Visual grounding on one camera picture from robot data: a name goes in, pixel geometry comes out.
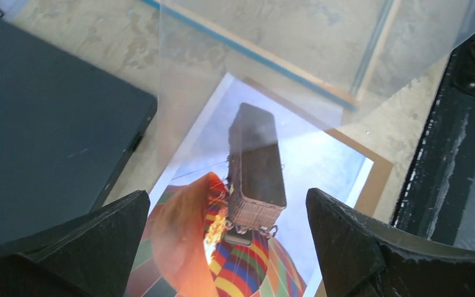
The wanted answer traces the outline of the clear acrylic sheet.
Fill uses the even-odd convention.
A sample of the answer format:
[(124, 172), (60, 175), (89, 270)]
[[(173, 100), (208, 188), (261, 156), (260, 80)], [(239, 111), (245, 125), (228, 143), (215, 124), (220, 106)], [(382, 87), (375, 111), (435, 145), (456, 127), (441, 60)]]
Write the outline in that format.
[(152, 1), (156, 164), (229, 154), (242, 103), (274, 115), (248, 150), (370, 114), (475, 34), (475, 1)]

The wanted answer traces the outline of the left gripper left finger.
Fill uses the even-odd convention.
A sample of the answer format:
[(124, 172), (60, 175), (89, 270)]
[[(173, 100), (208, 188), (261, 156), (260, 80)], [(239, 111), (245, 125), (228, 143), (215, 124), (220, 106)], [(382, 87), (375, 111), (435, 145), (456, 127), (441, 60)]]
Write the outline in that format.
[(134, 191), (0, 245), (0, 296), (123, 296), (150, 199)]

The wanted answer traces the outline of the blue wooden picture frame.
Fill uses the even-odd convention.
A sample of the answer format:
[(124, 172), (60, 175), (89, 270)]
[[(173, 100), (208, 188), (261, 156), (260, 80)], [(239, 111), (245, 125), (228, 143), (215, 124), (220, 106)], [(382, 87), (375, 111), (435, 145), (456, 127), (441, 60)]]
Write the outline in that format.
[(399, 1), (151, 1), (202, 32), (352, 112), (362, 110)]

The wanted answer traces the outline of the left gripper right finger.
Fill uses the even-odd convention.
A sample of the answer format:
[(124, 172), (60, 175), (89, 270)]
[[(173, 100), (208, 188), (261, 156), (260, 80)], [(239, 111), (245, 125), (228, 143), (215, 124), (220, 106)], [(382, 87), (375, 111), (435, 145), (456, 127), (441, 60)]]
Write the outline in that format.
[(328, 296), (475, 296), (475, 251), (399, 230), (317, 188), (306, 208)]

